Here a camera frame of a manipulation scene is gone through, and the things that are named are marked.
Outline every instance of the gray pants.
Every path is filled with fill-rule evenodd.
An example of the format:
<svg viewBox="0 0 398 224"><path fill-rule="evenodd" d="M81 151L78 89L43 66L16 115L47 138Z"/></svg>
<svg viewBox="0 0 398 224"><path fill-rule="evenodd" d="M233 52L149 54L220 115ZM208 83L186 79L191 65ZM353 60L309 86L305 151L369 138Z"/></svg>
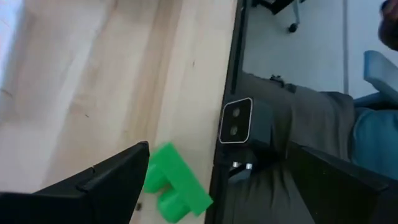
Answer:
<svg viewBox="0 0 398 224"><path fill-rule="evenodd" d="M349 161L355 121L352 97L320 93L245 74L238 92L267 103L273 110L273 143L285 153L294 144ZM230 183L223 223L313 223L284 162L249 179Z"/></svg>

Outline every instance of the person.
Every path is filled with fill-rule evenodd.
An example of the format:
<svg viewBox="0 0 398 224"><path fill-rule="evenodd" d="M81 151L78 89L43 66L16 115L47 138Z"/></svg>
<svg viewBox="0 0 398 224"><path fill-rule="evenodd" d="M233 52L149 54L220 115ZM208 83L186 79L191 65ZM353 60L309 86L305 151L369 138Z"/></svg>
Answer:
<svg viewBox="0 0 398 224"><path fill-rule="evenodd" d="M385 2L381 12L379 38L398 50L398 0ZM398 150L394 149L398 111L357 109L349 95L317 92L250 74L242 76L237 91L272 108L273 146L281 154L296 145L308 146L398 179ZM386 149L380 150L378 144ZM285 161L229 183L224 205L224 224L314 223Z"/></svg>

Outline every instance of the chair wheel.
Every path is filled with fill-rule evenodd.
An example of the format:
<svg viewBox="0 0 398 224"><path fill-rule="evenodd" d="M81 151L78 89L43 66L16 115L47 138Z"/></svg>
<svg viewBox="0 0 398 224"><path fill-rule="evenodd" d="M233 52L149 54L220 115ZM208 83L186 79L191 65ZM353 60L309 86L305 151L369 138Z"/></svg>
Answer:
<svg viewBox="0 0 398 224"><path fill-rule="evenodd" d="M292 24L292 25L290 25L290 27L288 28L288 30L289 30L289 32L292 34L292 33L296 32L298 28L299 28L299 25L298 25L298 24Z"/></svg>

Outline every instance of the camera lens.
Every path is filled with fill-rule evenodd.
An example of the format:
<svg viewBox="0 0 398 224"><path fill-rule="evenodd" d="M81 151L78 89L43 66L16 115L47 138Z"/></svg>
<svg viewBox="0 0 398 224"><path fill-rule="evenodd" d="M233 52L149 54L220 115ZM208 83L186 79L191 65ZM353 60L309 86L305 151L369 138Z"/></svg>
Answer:
<svg viewBox="0 0 398 224"><path fill-rule="evenodd" d="M232 136L234 136L236 133L238 133L238 127L237 126L232 126L231 131L229 132Z"/></svg>
<svg viewBox="0 0 398 224"><path fill-rule="evenodd" d="M236 108L233 112L232 115L236 118L237 116L239 116L239 114L241 113L241 110L239 108Z"/></svg>

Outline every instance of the blue shirt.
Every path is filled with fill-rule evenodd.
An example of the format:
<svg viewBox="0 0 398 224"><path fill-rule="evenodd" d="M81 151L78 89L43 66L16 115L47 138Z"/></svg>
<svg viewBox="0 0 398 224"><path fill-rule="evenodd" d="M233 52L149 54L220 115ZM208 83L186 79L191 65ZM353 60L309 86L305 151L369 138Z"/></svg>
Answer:
<svg viewBox="0 0 398 224"><path fill-rule="evenodd" d="M398 111L357 109L354 164L398 180Z"/></svg>

